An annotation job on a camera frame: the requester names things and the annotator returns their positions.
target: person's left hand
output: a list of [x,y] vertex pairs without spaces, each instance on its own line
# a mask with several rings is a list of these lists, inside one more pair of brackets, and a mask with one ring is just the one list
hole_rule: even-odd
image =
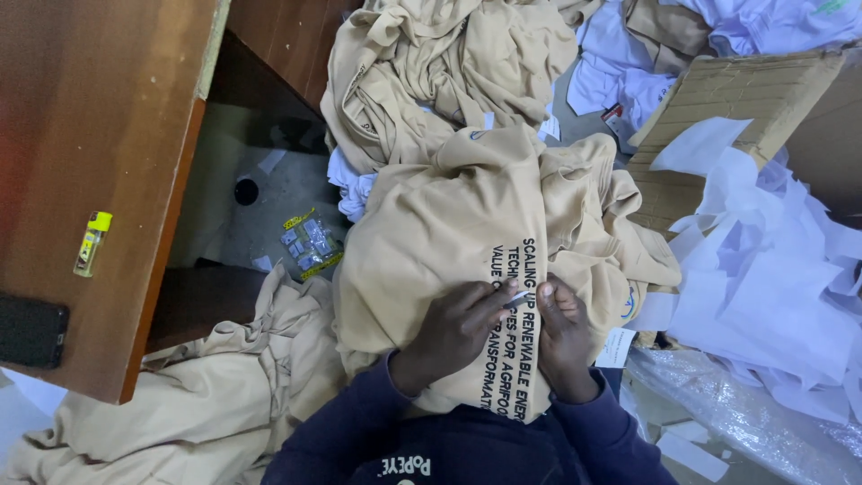
[[473,281],[432,301],[419,334],[389,362],[395,387],[404,395],[416,396],[432,382],[475,361],[491,329],[510,314],[503,305],[517,289],[517,280],[507,280],[499,289]]

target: dark blue sleeve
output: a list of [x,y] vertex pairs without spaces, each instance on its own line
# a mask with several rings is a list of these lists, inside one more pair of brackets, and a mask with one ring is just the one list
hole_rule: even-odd
[[593,483],[677,485],[661,464],[661,451],[638,436],[637,421],[616,401],[597,368],[590,375],[601,393],[586,404],[553,401],[554,415]]
[[371,459],[369,451],[411,402],[392,384],[389,357],[299,425],[266,467],[261,485],[344,483]]

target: yellow lighter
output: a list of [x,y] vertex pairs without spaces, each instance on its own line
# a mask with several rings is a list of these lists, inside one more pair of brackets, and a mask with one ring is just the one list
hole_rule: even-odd
[[95,211],[90,214],[87,231],[84,233],[84,240],[78,251],[78,260],[75,261],[75,268],[72,270],[75,274],[85,278],[90,278],[93,275],[93,258],[96,256],[96,250],[102,245],[102,240],[108,233],[108,229],[110,229],[110,220],[113,217],[108,212]]

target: cardboard box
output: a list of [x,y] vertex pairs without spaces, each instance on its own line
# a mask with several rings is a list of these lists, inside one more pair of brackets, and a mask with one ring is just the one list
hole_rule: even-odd
[[763,167],[786,144],[788,167],[835,216],[862,213],[862,47],[788,55],[698,58],[630,143],[628,164],[643,196],[631,217],[669,239],[694,213],[704,179],[650,172],[655,156],[710,117],[752,119],[734,147]]

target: black round hole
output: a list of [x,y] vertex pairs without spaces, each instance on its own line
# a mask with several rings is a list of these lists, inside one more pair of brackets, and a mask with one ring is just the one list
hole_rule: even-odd
[[251,205],[258,199],[258,185],[254,180],[243,179],[236,183],[234,198],[239,205]]

